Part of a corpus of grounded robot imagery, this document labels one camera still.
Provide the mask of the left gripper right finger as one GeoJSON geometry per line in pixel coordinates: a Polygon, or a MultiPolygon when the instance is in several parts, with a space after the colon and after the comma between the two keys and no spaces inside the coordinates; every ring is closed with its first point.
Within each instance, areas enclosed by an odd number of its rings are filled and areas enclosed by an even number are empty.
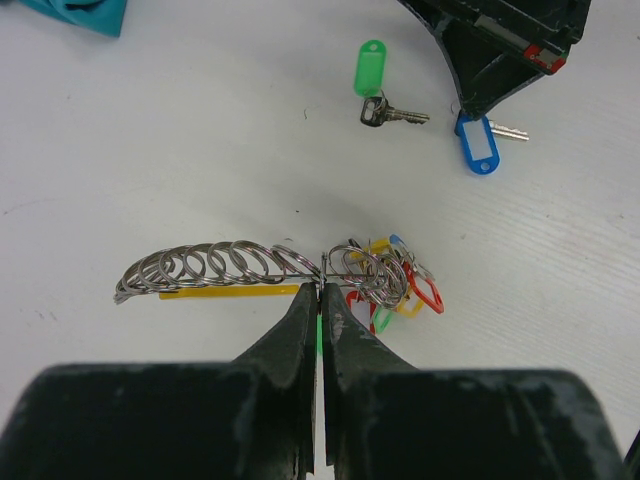
{"type": "Polygon", "coordinates": [[[626,479],[601,406],[553,369],[417,368],[322,293],[326,460],[339,479],[626,479]]]}

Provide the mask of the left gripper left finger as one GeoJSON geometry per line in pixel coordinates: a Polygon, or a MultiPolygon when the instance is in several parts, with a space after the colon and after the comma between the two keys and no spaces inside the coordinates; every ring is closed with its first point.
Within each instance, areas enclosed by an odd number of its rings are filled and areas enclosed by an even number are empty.
{"type": "Polygon", "coordinates": [[[303,479],[314,471],[317,293],[229,362],[61,364],[1,435],[5,479],[303,479]]]}

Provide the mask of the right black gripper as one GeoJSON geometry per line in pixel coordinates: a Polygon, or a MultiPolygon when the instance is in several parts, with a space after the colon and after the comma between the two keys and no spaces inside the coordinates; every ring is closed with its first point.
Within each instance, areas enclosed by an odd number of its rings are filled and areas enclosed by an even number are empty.
{"type": "Polygon", "coordinates": [[[477,119],[553,75],[583,36],[589,1],[405,1],[451,72],[460,107],[477,119]]]}

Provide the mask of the blue key tag key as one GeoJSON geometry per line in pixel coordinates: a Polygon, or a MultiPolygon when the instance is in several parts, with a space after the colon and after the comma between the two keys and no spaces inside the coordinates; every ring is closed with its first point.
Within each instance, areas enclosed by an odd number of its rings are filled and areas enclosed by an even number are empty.
{"type": "Polygon", "coordinates": [[[480,176],[493,173],[500,165],[497,138],[523,142],[529,140],[529,134],[525,131],[500,125],[486,116],[473,120],[462,112],[458,114],[454,132],[461,141],[466,165],[480,176]]]}

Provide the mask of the green tag key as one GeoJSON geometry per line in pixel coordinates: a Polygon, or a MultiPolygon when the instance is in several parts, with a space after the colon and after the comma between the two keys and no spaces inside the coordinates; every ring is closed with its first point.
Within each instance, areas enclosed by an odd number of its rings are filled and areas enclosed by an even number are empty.
{"type": "Polygon", "coordinates": [[[387,49],[380,40],[368,40],[359,49],[354,77],[354,91],[363,99],[360,121],[377,128],[392,121],[406,121],[424,125],[430,116],[398,109],[391,105],[383,92],[387,49]]]}

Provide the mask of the large metal keyring yellow handle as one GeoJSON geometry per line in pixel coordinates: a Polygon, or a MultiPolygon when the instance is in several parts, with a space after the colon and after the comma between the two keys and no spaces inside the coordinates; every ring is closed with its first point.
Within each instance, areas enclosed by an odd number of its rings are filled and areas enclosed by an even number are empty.
{"type": "Polygon", "coordinates": [[[161,299],[293,295],[304,283],[317,288],[334,283],[370,330],[378,306],[408,318],[429,308],[412,293],[409,271],[434,279],[396,235],[364,245],[350,239],[322,253],[318,262],[282,244],[208,242],[162,249],[137,260],[116,283],[113,301],[120,305],[145,295],[161,299]]]}

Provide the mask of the red key tag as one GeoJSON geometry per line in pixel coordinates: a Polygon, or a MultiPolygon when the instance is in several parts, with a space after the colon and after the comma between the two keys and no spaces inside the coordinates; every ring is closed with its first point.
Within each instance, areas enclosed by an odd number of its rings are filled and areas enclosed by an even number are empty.
{"type": "Polygon", "coordinates": [[[444,301],[431,275],[417,274],[409,271],[407,274],[412,293],[436,314],[441,315],[445,311],[444,301]]]}

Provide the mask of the teal cloth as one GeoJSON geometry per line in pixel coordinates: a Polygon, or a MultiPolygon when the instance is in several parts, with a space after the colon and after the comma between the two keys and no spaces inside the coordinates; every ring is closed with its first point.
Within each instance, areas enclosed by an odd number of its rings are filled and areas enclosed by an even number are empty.
{"type": "Polygon", "coordinates": [[[22,4],[50,18],[118,38],[126,0],[23,0],[22,4]]]}

